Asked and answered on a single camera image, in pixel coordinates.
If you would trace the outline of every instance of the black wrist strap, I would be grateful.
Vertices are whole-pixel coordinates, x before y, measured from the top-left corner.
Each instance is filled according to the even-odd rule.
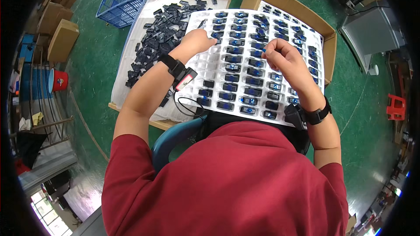
[[[332,114],[331,107],[330,107],[330,104],[328,102],[328,99],[325,96],[324,96],[324,98],[325,98],[325,108],[323,108],[322,110],[317,109],[314,112],[307,112],[307,111],[304,110],[305,119],[306,119],[307,123],[309,123],[311,125],[319,124],[319,123],[322,122],[322,120],[325,117],[327,117],[328,113]]]
[[[175,60],[170,55],[161,54],[157,60],[162,61],[166,66],[168,66],[169,74],[171,74],[175,79],[185,69],[185,66],[181,61]]]

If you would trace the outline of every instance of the chair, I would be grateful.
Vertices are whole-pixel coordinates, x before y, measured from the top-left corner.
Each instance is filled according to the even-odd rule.
[[[388,94],[391,98],[391,105],[386,107],[386,113],[389,114],[388,120],[404,120],[405,118],[405,98],[397,97],[395,95]]]
[[[169,163],[169,154],[176,145],[197,133],[202,123],[203,120],[201,118],[195,118],[187,122],[178,123],[160,135],[152,147],[152,164],[156,175]]]

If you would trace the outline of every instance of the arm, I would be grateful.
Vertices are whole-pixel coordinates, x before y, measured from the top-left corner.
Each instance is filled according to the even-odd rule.
[[[205,30],[195,29],[186,34],[181,44],[169,52],[169,55],[185,65],[194,55],[206,51],[214,44],[216,39],[208,39]],[[161,61],[140,77],[124,101],[115,124],[113,139],[123,134],[134,134],[148,144],[149,118],[159,107],[173,81],[174,77]]]
[[[302,108],[313,112],[325,107],[322,92],[295,47],[283,39],[274,39],[265,46],[262,57],[267,59],[272,69],[280,70],[297,91]],[[314,165],[319,169],[329,163],[341,164],[340,133],[333,115],[328,113],[321,123],[314,126],[307,124],[307,127],[314,147]]]

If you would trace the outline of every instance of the teal chair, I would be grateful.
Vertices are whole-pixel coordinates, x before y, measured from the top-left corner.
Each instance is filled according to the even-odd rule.
[[[202,123],[203,120],[201,118],[195,118],[187,122],[178,123],[160,135],[152,147],[152,163],[156,175],[169,163],[169,154],[176,145],[197,133]]]

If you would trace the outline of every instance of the red t-shirt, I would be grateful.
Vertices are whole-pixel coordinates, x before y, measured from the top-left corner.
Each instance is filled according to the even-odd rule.
[[[111,146],[102,216],[113,235],[344,235],[343,168],[317,169],[276,128],[218,128],[155,176],[148,145]]]

